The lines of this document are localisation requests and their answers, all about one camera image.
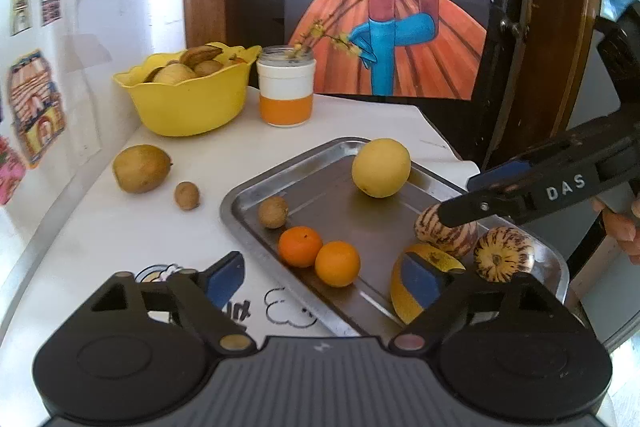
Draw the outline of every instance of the finger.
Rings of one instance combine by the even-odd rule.
[[[600,198],[591,198],[591,206],[596,212],[602,212],[605,208],[607,208],[607,205],[602,203],[602,200]]]
[[[640,198],[631,203],[631,211],[638,219],[640,219]]]
[[[620,241],[619,245],[629,257],[638,257],[640,260],[640,245],[638,243],[635,241]]]
[[[628,217],[611,212],[608,208],[602,211],[602,220],[607,235],[618,241],[633,241],[636,238],[636,224]]]

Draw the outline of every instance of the yellow flower sprig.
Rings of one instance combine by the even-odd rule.
[[[359,57],[362,50],[353,44],[349,40],[349,36],[346,33],[340,33],[339,35],[331,35],[329,33],[332,26],[337,23],[349,10],[354,6],[361,3],[363,0],[355,0],[348,6],[343,6],[341,9],[336,10],[329,14],[326,19],[316,19],[313,21],[311,27],[305,33],[300,35],[300,40],[293,46],[293,50],[289,52],[290,58],[295,58],[301,54],[303,50],[312,48],[322,38],[328,38],[332,41],[334,48],[350,53]]]

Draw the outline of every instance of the yellow bowl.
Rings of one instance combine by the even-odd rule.
[[[242,111],[249,84],[249,72],[261,47],[222,48],[216,60],[223,62],[231,55],[244,58],[245,64],[234,64],[216,73],[184,80],[178,84],[158,84],[144,80],[151,71],[178,60],[183,52],[159,53],[147,57],[140,66],[113,75],[113,80],[127,89],[142,123],[162,136],[192,136],[210,131],[233,120]]]

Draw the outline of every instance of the white jar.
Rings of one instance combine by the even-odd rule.
[[[305,123],[313,108],[316,60],[310,49],[269,46],[258,58],[260,116],[276,127]]]

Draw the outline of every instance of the white table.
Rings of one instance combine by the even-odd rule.
[[[115,271],[138,273],[154,264],[203,269],[229,251],[241,250],[218,214],[226,193],[342,136],[397,139],[415,162],[462,187],[478,172],[475,164],[459,161],[418,109],[407,105],[316,96],[308,123],[278,129],[262,123],[257,91],[249,88],[242,114],[209,134],[164,138],[141,127],[127,146],[161,147],[172,158],[172,171],[161,187],[132,196],[119,190],[109,165],[76,208],[31,280],[0,346],[0,425],[35,427],[48,418],[31,379],[33,357],[105,279]],[[185,180],[198,185],[202,194],[201,206],[191,212],[173,202],[175,185]],[[244,301],[250,302],[250,316],[242,323],[258,343],[265,335],[330,334],[286,291],[276,290],[280,285],[250,255],[245,258],[246,280],[233,301],[245,309]]]

